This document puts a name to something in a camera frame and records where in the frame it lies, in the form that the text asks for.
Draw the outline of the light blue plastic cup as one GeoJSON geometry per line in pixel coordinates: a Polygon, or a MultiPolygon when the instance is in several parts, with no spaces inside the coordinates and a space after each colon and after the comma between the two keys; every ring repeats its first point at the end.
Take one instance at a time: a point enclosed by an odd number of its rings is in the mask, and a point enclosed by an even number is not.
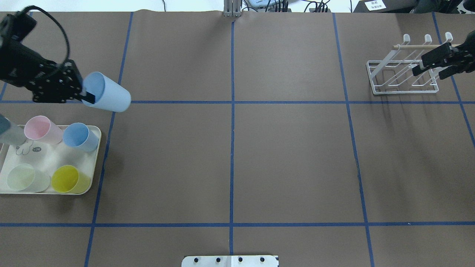
{"type": "Polygon", "coordinates": [[[126,111],[132,101],[128,90],[100,72],[90,73],[83,80],[83,88],[95,96],[95,103],[82,100],[92,108],[120,113],[126,111]]]}

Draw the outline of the pink plastic cup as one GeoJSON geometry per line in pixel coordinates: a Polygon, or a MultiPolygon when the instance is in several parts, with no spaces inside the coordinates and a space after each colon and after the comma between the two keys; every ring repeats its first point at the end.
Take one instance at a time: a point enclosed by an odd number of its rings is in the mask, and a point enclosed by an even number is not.
{"type": "Polygon", "coordinates": [[[24,126],[28,139],[45,144],[59,144],[63,140],[63,130],[46,116],[32,117],[24,126]]]}

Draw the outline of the yellow plastic cup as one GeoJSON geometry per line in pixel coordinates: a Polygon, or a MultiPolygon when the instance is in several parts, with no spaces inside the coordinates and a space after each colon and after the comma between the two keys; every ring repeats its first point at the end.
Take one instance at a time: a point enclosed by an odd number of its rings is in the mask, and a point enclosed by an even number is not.
{"type": "Polygon", "coordinates": [[[72,165],[59,167],[51,178],[53,190],[63,194],[82,194],[89,189],[91,182],[90,176],[72,165]]]}

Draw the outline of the pale green plastic cup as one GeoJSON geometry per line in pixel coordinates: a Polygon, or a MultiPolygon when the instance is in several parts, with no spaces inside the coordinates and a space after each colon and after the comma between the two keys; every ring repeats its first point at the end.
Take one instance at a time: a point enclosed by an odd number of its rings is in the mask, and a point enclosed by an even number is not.
{"type": "Polygon", "coordinates": [[[16,192],[38,193],[50,186],[50,177],[30,164],[19,164],[7,175],[6,184],[16,192]]]}

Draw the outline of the cream plastic tray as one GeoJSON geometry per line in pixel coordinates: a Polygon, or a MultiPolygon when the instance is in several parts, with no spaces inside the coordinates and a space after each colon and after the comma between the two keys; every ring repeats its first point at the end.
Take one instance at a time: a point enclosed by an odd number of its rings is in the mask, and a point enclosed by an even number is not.
{"type": "Polygon", "coordinates": [[[84,188],[85,190],[79,193],[79,195],[82,195],[88,192],[92,186],[98,152],[99,147],[93,152],[84,152],[68,147],[64,142],[58,144],[44,144],[29,141],[20,147],[1,144],[0,193],[31,194],[29,191],[14,191],[7,186],[7,175],[19,164],[30,164],[49,177],[52,177],[54,172],[61,166],[72,165],[82,174],[89,177],[89,182],[84,188]]]}

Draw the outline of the aluminium frame post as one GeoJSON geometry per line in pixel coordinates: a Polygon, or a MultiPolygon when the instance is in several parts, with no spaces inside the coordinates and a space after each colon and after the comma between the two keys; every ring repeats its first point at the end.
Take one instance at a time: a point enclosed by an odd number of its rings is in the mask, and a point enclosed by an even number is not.
{"type": "Polygon", "coordinates": [[[223,1],[224,17],[241,17],[242,5],[243,5],[242,0],[224,0],[223,1]]]}

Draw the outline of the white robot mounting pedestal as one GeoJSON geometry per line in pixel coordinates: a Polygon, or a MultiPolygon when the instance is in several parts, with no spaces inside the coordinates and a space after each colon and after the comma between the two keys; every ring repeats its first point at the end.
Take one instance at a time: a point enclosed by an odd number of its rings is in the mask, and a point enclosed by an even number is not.
{"type": "Polygon", "coordinates": [[[273,255],[186,256],[182,267],[278,267],[279,258],[273,255]]]}

